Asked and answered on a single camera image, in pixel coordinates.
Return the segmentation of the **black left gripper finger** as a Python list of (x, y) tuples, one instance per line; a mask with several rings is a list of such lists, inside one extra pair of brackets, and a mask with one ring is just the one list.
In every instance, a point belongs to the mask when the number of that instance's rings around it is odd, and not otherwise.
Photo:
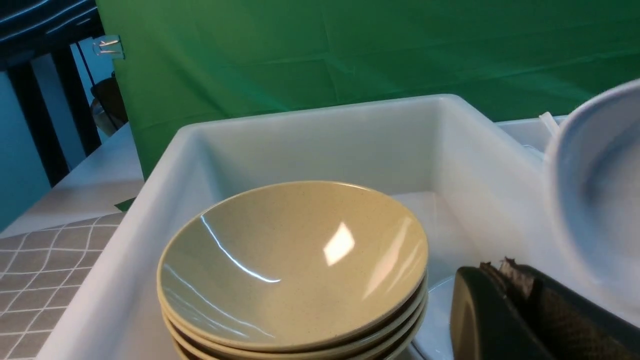
[(639, 328), (544, 272), (505, 258), (454, 277), (455, 360), (637, 360)]

